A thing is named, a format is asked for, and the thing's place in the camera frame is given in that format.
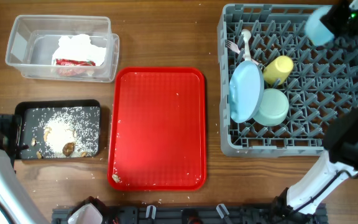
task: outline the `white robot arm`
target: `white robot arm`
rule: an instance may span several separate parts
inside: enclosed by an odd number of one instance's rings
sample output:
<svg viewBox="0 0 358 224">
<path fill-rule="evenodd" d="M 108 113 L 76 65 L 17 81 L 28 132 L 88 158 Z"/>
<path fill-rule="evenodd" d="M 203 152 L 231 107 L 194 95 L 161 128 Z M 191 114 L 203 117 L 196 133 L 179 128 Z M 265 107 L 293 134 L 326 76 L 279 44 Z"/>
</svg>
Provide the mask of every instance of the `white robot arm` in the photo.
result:
<svg viewBox="0 0 358 224">
<path fill-rule="evenodd" d="M 349 7 L 351 9 L 358 10 L 358 0 L 353 1 Z M 332 41 L 335 36 L 330 33 L 330 31 L 319 21 L 319 19 L 330 9 L 331 7 L 322 7 L 314 12 L 306 23 L 305 32 L 315 44 L 326 44 L 328 41 Z M 343 125 L 338 125 L 336 127 L 344 128 Z M 324 140 L 330 141 L 330 139 L 327 139 L 330 138 L 330 136 L 327 136 L 326 134 Z M 358 176 L 358 167 L 354 167 L 351 162 L 347 162 L 347 164 L 339 161 L 331 162 L 329 154 L 330 151 L 328 151 L 331 149 L 326 149 L 327 150 L 322 153 L 317 163 L 308 171 L 308 173 L 298 183 L 292 185 L 289 189 L 286 189 L 286 206 L 292 209 L 292 211 L 287 213 L 286 216 L 294 216 L 295 213 L 300 213 L 305 216 L 314 214 L 321 201 L 326 198 L 339 184 L 349 177 L 354 178 Z M 345 153 L 348 153 L 346 156 L 351 155 L 349 151 L 345 151 Z M 358 157 L 357 151 L 354 154 L 354 157 Z"/>
<path fill-rule="evenodd" d="M 48 223 L 16 179 L 3 150 L 0 150 L 0 223 Z"/>
</svg>

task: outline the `white fork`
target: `white fork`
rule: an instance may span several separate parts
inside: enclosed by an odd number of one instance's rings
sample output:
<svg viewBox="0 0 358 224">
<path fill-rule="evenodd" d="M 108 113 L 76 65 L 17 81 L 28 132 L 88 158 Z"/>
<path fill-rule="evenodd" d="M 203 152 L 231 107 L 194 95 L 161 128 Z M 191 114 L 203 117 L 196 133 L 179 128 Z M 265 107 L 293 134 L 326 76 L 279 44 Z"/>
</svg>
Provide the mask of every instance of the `white fork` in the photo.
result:
<svg viewBox="0 0 358 224">
<path fill-rule="evenodd" d="M 236 54 L 240 54 L 240 49 L 239 46 L 237 46 L 237 44 L 231 42 L 230 40 L 226 40 L 226 47 L 230 50 L 232 50 L 233 52 L 235 52 Z M 244 55 L 242 56 L 242 58 L 244 60 L 251 60 L 252 62 L 254 62 L 256 65 L 259 64 L 259 62 L 255 61 L 254 59 L 251 58 L 250 52 L 249 50 L 246 49 L 246 52 L 244 53 Z"/>
</svg>

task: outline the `plastic container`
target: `plastic container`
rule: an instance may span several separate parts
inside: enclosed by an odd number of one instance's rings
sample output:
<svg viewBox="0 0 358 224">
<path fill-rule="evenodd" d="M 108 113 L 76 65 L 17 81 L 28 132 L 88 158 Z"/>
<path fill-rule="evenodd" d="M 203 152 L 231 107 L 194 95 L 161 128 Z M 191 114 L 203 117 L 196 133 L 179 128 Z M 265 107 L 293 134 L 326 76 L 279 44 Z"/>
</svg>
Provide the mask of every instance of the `plastic container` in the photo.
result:
<svg viewBox="0 0 358 224">
<path fill-rule="evenodd" d="M 221 150 L 227 156 L 317 156 L 324 132 L 334 119 L 358 104 L 358 39 L 317 47 L 305 34 L 309 16 L 321 6 L 294 4 L 227 4 L 217 27 L 218 62 L 221 72 L 219 120 Z M 244 51 L 241 31 L 251 32 L 251 57 L 262 71 L 280 55 L 293 60 L 293 70 L 277 90 L 289 100 L 284 122 L 263 126 L 250 119 L 236 123 L 230 118 L 229 83 L 242 56 L 225 47 L 235 42 Z"/>
<path fill-rule="evenodd" d="M 90 36 L 91 44 L 106 48 L 100 66 L 53 66 L 52 55 L 61 36 Z M 119 37 L 111 32 L 110 19 L 98 16 L 17 16 L 6 50 L 5 61 L 25 78 L 112 82 L 119 53 Z M 61 76 L 57 69 L 84 70 L 75 76 Z"/>
<path fill-rule="evenodd" d="M 121 70 L 112 112 L 110 185 L 117 190 L 199 189 L 206 180 L 205 120 L 205 79 L 199 70 Z"/>
</svg>

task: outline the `food crumbs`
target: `food crumbs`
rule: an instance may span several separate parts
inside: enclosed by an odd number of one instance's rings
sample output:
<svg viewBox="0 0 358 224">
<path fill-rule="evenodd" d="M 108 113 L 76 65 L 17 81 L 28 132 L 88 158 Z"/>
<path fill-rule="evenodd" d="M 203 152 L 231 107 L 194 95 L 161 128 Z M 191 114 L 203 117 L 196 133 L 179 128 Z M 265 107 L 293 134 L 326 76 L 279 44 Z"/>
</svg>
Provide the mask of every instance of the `food crumbs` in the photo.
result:
<svg viewBox="0 0 358 224">
<path fill-rule="evenodd" d="M 35 140 L 35 138 L 32 138 L 31 140 L 31 146 L 35 146 L 37 144 L 37 141 Z"/>
<path fill-rule="evenodd" d="M 46 131 L 44 134 L 44 141 L 47 142 L 48 141 L 48 134 L 50 131 Z"/>
<path fill-rule="evenodd" d="M 113 174 L 112 175 L 112 179 L 115 181 L 115 183 L 118 183 L 119 182 L 119 177 L 117 174 Z"/>
<path fill-rule="evenodd" d="M 63 154 L 66 157 L 69 157 L 73 152 L 74 152 L 74 143 L 73 142 L 69 142 L 67 144 L 65 144 L 65 146 L 63 147 Z"/>
<path fill-rule="evenodd" d="M 40 152 L 40 151 L 37 151 L 37 158 L 38 158 L 38 159 L 42 159 L 42 155 L 41 155 L 41 152 Z"/>
</svg>

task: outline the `gray dish rack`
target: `gray dish rack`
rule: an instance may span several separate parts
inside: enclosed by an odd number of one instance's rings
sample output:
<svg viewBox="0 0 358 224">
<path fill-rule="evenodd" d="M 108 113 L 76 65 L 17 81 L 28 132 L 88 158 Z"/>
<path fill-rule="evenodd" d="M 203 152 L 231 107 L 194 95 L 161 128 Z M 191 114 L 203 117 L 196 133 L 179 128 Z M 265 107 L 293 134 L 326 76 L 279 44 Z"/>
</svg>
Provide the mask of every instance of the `gray dish rack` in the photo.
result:
<svg viewBox="0 0 358 224">
<path fill-rule="evenodd" d="M 221 150 L 227 156 L 316 156 L 323 151 L 328 125 L 358 104 L 358 40 L 339 39 L 327 47 L 314 46 L 304 33 L 309 15 L 321 6 L 284 4 L 227 4 L 218 24 L 218 61 L 221 71 L 219 105 Z M 249 29 L 251 56 L 262 71 L 279 55 L 294 61 L 294 69 L 277 87 L 290 102 L 285 121 L 265 127 L 253 119 L 230 118 L 229 81 L 243 61 L 241 30 Z M 225 48 L 235 42 L 240 55 Z"/>
</svg>

